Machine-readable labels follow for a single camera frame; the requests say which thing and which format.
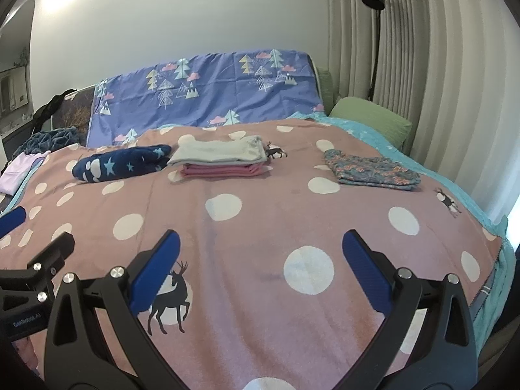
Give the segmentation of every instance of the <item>green pillow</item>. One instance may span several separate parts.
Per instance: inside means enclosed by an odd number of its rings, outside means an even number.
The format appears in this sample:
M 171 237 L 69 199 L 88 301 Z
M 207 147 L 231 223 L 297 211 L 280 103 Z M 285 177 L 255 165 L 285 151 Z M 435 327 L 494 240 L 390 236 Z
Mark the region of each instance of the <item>green pillow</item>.
M 412 123 L 380 105 L 356 97 L 341 98 L 330 113 L 370 126 L 382 134 L 393 146 L 399 148 L 408 137 Z

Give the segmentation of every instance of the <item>polka dot blanket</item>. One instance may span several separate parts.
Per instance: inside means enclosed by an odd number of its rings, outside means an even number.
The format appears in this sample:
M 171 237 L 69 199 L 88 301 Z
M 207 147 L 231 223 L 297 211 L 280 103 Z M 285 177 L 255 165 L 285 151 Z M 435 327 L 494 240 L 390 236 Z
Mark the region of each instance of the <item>polka dot blanket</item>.
M 456 273 L 473 300 L 500 238 L 484 232 L 425 175 L 406 192 L 340 185 L 323 151 L 380 155 L 340 128 L 300 119 L 168 127 L 124 147 L 250 135 L 287 153 L 275 152 L 265 173 L 251 178 L 186 179 L 180 167 L 167 167 L 81 183 L 71 174 L 75 163 L 113 148 L 70 146 L 52 153 L 21 201 L 27 221 L 0 241 L 0 267 L 25 268 L 67 231 L 76 247 L 55 284 L 66 271 L 101 277 L 152 248 L 166 229 L 176 230 L 179 264 L 139 320 L 192 390 L 330 390 L 337 384 L 383 320 L 343 257 L 342 236 L 349 229 L 418 277 Z M 103 312 L 100 321 L 118 365 L 131 370 Z M 418 327 L 414 323 L 393 370 L 406 362 Z M 44 333 L 32 341 L 44 373 Z

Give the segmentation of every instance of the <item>deer print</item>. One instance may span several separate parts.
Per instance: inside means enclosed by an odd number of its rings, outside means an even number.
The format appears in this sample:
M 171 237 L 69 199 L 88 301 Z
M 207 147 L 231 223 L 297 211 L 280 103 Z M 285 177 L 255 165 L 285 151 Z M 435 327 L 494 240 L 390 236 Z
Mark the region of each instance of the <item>deer print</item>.
M 437 199 L 448 208 L 453 218 L 457 218 L 462 211 L 459 210 L 455 200 L 451 196 L 446 195 L 441 188 L 435 188 L 434 191 L 437 193 Z
M 285 152 L 282 148 L 271 148 L 271 141 L 267 142 L 265 155 L 267 155 L 267 158 L 274 159 L 275 154 L 280 154 L 280 158 L 282 158 L 284 154 L 287 157 L 287 152 Z
M 155 318 L 157 318 L 159 328 L 161 329 L 163 334 L 168 334 L 166 333 L 166 330 L 164 329 L 163 323 L 161 321 L 161 315 L 163 314 L 166 308 L 177 309 L 177 322 L 179 324 L 179 330 L 181 333 L 184 333 L 183 325 L 181 323 L 180 318 L 180 307 L 186 307 L 186 312 L 182 318 L 182 321 L 184 321 L 188 315 L 188 310 L 190 309 L 190 303 L 186 300 L 188 298 L 188 288 L 186 287 L 186 281 L 184 281 L 183 277 L 183 274 L 186 272 L 186 269 L 188 268 L 188 263 L 183 264 L 181 262 L 180 264 L 177 264 L 180 267 L 179 273 L 176 273 L 173 269 L 170 271 L 170 274 L 172 275 L 172 287 L 174 289 L 171 292 L 161 293 L 157 295 L 152 303 L 152 312 L 148 317 L 149 335 L 152 335 L 152 328 L 150 322 L 154 317 L 155 313 L 157 313 Z

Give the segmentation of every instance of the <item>floral folded cloth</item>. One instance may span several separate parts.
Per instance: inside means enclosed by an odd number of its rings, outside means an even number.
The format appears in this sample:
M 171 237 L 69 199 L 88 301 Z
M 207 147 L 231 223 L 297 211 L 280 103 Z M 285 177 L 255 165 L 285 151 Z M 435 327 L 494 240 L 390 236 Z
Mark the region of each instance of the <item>floral folded cloth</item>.
M 339 183 L 411 191 L 421 182 L 418 173 L 386 157 L 363 158 L 337 149 L 328 149 L 323 155 Z

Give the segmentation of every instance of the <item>blue gripper pad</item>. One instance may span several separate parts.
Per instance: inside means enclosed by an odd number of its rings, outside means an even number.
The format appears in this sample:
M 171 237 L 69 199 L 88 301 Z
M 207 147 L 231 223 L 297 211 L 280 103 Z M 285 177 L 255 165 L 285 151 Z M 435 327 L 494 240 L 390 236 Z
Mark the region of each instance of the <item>blue gripper pad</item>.
M 25 209 L 17 207 L 0 217 L 0 239 L 25 221 Z
M 384 316 L 392 311 L 392 286 L 366 252 L 356 235 L 348 231 L 343 236 L 343 255 L 354 272 L 370 305 Z
M 152 257 L 132 282 L 130 289 L 130 312 L 133 316 L 146 311 L 155 299 L 166 276 L 180 254 L 180 237 L 170 230 Z

